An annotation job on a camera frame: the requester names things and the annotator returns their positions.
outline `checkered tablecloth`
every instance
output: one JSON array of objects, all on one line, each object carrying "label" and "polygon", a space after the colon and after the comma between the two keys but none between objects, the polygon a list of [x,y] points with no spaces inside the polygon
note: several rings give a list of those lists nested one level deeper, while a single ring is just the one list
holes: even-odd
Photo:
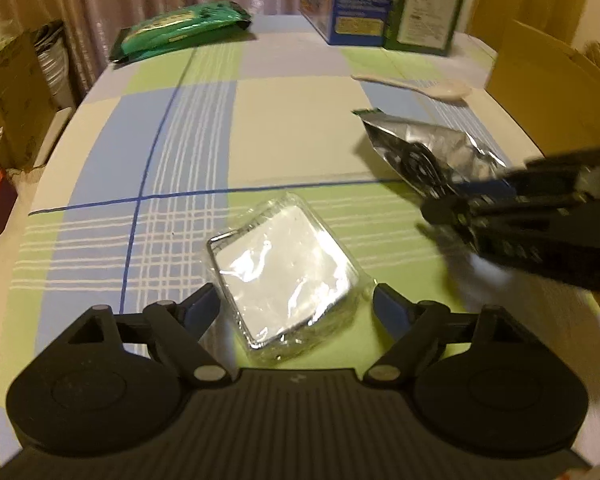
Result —
[{"label": "checkered tablecloth", "polygon": [[[462,249],[441,249],[418,230],[410,190],[351,111],[379,107],[499,148],[467,106],[350,74],[482,88],[490,49],[464,35],[448,59],[328,46],[300,16],[257,16],[251,31],[245,41],[110,67],[80,106],[40,181],[13,269],[1,405],[15,375],[92,304],[140,312],[193,293],[206,281],[205,241],[285,188],[315,207],[376,280],[415,301],[461,307],[444,253]],[[386,348],[379,333],[360,308],[350,328],[285,366],[363,369]],[[232,365],[248,363],[222,327],[207,343]]]}]

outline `crumpled silver wrapper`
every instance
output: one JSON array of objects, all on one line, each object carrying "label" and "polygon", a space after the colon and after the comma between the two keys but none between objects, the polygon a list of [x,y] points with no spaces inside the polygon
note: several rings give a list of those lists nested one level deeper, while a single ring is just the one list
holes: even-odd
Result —
[{"label": "crumpled silver wrapper", "polygon": [[497,178],[506,167],[489,146],[467,132],[377,109],[354,113],[376,152],[423,196],[439,196],[444,194],[441,189],[460,182]]}]

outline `tablecloth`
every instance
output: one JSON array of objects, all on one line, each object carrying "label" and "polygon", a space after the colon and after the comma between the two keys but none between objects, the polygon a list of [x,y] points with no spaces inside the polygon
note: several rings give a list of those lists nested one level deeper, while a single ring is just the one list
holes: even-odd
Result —
[{"label": "tablecloth", "polygon": [[[366,272],[413,301],[471,308],[501,286],[515,304],[535,286],[472,265],[457,242],[436,244],[423,234],[410,189],[351,113],[379,107],[467,130],[510,160],[471,107],[350,78],[362,72],[429,84],[452,77],[481,89],[493,63],[488,47],[462,34],[447,59],[328,46],[300,16],[257,16],[251,33],[109,67],[88,94],[40,181],[13,269],[0,406],[15,375],[92,304],[140,312],[193,293],[208,279],[205,241],[285,189],[309,201]],[[580,305],[555,286],[552,294]],[[205,343],[228,366],[247,365],[235,337],[218,324]],[[360,371],[388,344],[365,306],[351,327],[283,365]],[[14,448],[1,408],[0,426],[4,459]]]}]

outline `transparent packaging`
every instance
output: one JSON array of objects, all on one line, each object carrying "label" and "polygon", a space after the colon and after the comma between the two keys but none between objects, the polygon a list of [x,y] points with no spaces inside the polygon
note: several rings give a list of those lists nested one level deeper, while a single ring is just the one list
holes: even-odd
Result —
[{"label": "transparent packaging", "polygon": [[207,249],[252,357],[291,357],[348,324],[372,281],[302,198],[286,193],[240,222]]},{"label": "transparent packaging", "polygon": [[377,109],[354,113],[376,152],[421,195],[439,196],[453,184],[498,178],[506,168],[487,144],[467,132]]}]

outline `green snack package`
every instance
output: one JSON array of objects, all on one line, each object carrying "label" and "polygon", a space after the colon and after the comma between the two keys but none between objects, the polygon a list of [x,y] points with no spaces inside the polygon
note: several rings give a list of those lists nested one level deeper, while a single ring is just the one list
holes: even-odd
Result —
[{"label": "green snack package", "polygon": [[109,60],[131,62],[165,52],[225,40],[244,32],[251,16],[234,2],[209,2],[172,10],[123,29]]}]

